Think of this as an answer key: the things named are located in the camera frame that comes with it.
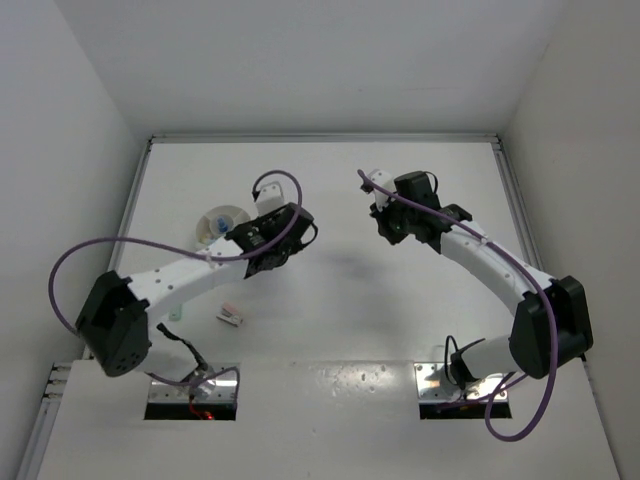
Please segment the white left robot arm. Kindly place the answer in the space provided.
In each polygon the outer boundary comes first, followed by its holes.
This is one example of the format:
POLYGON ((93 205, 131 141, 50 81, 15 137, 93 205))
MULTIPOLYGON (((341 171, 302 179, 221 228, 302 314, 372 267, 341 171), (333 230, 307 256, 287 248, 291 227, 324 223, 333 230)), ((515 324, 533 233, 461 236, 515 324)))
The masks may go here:
POLYGON ((316 232, 313 216, 293 203, 235 227, 198 252, 165 266, 121 277, 109 271, 95 281, 76 328, 103 372, 116 378, 132 371, 169 383, 187 383, 205 361, 186 342, 180 355, 154 340, 175 340, 163 325, 170 311, 226 284, 283 266, 307 247, 316 232))

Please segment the small green highlighter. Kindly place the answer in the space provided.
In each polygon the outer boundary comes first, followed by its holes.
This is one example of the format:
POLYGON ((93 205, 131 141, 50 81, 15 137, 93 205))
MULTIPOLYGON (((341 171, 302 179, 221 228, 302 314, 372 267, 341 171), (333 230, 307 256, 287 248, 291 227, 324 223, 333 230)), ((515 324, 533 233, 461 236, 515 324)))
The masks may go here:
POLYGON ((170 321, 177 322, 182 319, 182 314, 183 314, 183 305, 177 304, 170 309, 168 318, 170 321))

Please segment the clear blue spray bottle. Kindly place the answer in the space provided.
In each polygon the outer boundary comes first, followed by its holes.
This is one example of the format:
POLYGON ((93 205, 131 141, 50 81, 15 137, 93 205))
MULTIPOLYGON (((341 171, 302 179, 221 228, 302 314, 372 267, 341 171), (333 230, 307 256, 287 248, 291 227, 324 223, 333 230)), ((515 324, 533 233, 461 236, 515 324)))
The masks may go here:
POLYGON ((234 226, 233 219, 227 215, 218 215, 212 220, 212 229, 219 234, 225 234, 234 226))

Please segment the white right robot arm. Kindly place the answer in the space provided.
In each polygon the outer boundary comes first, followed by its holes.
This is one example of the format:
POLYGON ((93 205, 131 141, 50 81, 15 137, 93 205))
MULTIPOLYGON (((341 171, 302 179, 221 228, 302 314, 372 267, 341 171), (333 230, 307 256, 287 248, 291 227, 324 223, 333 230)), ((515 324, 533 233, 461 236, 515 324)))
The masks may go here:
POLYGON ((370 215, 378 233, 397 245, 409 236, 457 263, 513 315, 508 334, 476 340, 445 362, 450 383, 465 389, 486 376, 522 372, 546 377, 583 356, 594 339, 583 285, 557 279, 512 255, 457 204, 442 205, 438 181, 425 171, 393 177, 375 169, 362 189, 373 194, 370 215))

